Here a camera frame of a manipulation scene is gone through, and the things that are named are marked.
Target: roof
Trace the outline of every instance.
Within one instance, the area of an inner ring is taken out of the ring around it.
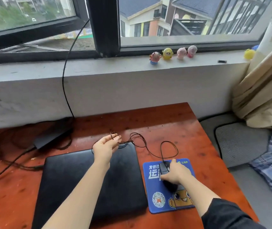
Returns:
[[[119,13],[127,18],[158,2],[160,0],[119,0]]]
[[[213,18],[221,0],[176,0],[174,5]]]

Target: wooden table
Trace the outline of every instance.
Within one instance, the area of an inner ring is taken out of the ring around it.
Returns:
[[[45,123],[26,128],[16,136],[27,144],[47,126]],[[237,203],[243,211],[258,221],[187,103],[78,118],[74,123],[73,142],[68,149],[52,149],[47,153],[34,151],[19,162],[27,161],[27,165],[39,165],[48,156],[89,149],[94,142],[111,131],[121,134],[123,140],[127,140],[131,132],[142,134],[151,152],[158,156],[162,141],[174,142],[179,149],[176,158],[189,158],[200,182],[221,198]],[[135,143],[140,144],[141,141],[136,139]],[[11,160],[22,151],[12,146],[8,140],[4,142],[3,148],[7,150],[6,157]],[[142,164],[160,159],[149,154],[145,148],[136,147],[136,151],[143,177]],[[164,145],[163,151],[164,157],[175,154],[174,148],[168,143]],[[0,162],[0,171],[4,167]],[[31,172],[12,167],[0,177],[1,229],[31,228],[41,176],[42,171]],[[195,208],[155,215],[147,208],[144,215],[103,228],[203,228],[203,225]]]

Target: blue mouse pad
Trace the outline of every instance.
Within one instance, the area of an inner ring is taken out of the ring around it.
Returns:
[[[157,214],[161,212],[194,207],[190,196],[182,185],[178,186],[175,193],[171,193],[164,186],[162,180],[160,179],[160,162],[146,162],[143,164],[144,181],[147,190],[150,212],[152,214]],[[195,177],[189,159],[177,159],[176,162],[180,162],[190,169],[192,175]]]

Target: person's left hand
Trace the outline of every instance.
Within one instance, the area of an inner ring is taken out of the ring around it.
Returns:
[[[109,161],[113,152],[118,149],[121,136],[115,134],[107,135],[97,141],[93,146],[94,162],[104,165],[107,169],[110,167]]]

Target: cartoon eye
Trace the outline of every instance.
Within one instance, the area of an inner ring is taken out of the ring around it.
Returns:
[[[174,198],[176,198],[177,200],[179,200],[179,198],[180,198],[179,193],[175,193]]]

